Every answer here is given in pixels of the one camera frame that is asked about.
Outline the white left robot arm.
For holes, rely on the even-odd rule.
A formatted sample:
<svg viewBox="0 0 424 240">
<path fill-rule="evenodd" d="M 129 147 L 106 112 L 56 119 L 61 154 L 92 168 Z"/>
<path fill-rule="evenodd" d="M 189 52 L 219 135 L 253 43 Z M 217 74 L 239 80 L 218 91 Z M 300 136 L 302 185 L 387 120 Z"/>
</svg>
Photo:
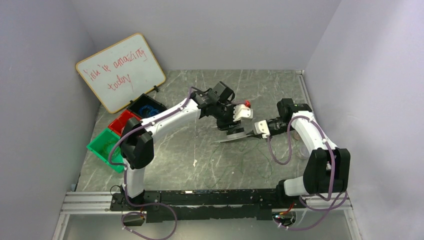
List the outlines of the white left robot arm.
<svg viewBox="0 0 424 240">
<path fill-rule="evenodd" d="M 188 96 L 177 105 L 140 121 L 129 119 L 117 143 L 123 158 L 124 194 L 135 204 L 142 202 L 145 168 L 155 157 L 154 144 L 168 133 L 203 117 L 215 118 L 220 131 L 235 126 L 235 96 L 221 81 L 205 91 L 191 87 Z"/>
</svg>

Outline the white perforated filament spool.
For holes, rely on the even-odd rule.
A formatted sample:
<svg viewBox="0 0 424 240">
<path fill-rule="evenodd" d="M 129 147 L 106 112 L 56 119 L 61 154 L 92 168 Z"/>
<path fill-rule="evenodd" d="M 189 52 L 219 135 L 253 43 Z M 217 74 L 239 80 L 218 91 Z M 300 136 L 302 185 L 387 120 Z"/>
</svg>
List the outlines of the white perforated filament spool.
<svg viewBox="0 0 424 240">
<path fill-rule="evenodd" d="M 232 142 L 232 141 L 236 141 L 236 140 L 240 140 L 244 138 L 249 138 L 254 135 L 255 133 L 253 130 L 246 131 L 243 127 L 232 128 L 226 132 L 224 138 L 216 140 L 216 142 L 217 143 Z"/>
</svg>

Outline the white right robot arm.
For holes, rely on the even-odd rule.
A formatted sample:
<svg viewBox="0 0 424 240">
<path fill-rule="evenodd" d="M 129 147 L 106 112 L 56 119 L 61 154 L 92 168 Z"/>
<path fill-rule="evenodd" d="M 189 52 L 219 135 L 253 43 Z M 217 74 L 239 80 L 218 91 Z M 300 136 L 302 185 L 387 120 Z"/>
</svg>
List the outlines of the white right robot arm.
<svg viewBox="0 0 424 240">
<path fill-rule="evenodd" d="M 277 104 L 279 116 L 267 120 L 269 133 L 265 135 L 268 149 L 271 138 L 295 130 L 309 153 L 302 176 L 281 182 L 286 196 L 307 196 L 342 193 L 347 190 L 350 152 L 333 143 L 319 126 L 310 106 L 283 98 Z"/>
</svg>

